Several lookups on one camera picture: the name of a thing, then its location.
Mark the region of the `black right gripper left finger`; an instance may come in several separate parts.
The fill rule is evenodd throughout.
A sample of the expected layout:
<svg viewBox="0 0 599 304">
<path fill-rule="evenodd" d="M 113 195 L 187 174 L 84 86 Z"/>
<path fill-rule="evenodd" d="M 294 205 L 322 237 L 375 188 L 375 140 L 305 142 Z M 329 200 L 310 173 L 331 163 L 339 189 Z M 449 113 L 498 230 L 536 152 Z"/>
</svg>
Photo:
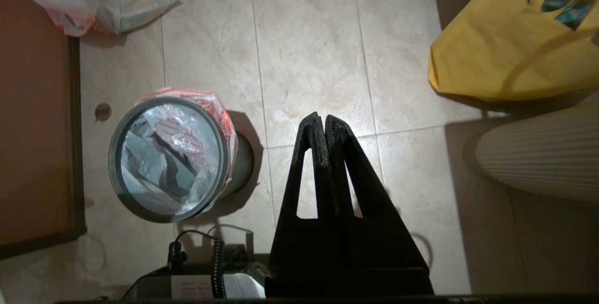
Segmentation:
<svg viewBox="0 0 599 304">
<path fill-rule="evenodd" d="M 317 218 L 297 215 L 302 168 L 312 151 Z M 265 281 L 267 296 L 323 296 L 327 275 L 338 266 L 336 211 L 331 170 L 321 117 L 302 119 L 287 176 Z"/>
</svg>

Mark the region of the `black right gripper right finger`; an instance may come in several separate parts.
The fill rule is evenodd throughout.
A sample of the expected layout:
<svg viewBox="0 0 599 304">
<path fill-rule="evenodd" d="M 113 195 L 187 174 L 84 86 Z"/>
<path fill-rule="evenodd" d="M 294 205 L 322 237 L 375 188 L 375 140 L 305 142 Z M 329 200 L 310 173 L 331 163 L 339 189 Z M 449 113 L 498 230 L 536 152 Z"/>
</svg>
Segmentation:
<svg viewBox="0 0 599 304">
<path fill-rule="evenodd" d="M 325 137 L 346 289 L 364 296 L 433 295 L 425 259 L 351 127 L 328 115 Z"/>
</svg>

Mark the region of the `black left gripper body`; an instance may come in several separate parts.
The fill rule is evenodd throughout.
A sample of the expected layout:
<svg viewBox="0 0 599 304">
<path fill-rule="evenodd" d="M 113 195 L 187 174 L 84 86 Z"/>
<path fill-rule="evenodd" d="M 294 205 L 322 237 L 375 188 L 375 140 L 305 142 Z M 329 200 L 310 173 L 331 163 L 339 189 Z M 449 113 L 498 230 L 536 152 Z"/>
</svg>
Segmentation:
<svg viewBox="0 0 599 304">
<path fill-rule="evenodd" d="M 137 279 L 123 295 L 125 301 L 214 300 L 226 298 L 223 276 L 177 274 L 158 269 Z"/>
</svg>

